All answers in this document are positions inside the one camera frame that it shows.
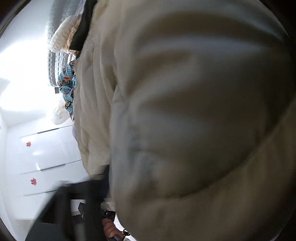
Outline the person hand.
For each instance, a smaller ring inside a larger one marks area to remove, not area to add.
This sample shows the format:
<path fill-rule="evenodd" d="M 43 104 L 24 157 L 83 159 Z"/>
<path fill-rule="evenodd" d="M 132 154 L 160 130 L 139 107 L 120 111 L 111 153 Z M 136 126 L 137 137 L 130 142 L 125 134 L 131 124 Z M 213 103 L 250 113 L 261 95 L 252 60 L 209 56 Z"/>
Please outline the person hand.
<path fill-rule="evenodd" d="M 124 238 L 123 233 L 116 228 L 115 224 L 110 219 L 104 218 L 102 220 L 102 225 L 104 234 L 107 238 L 111 238 L 116 235 L 119 236 L 121 239 Z"/>

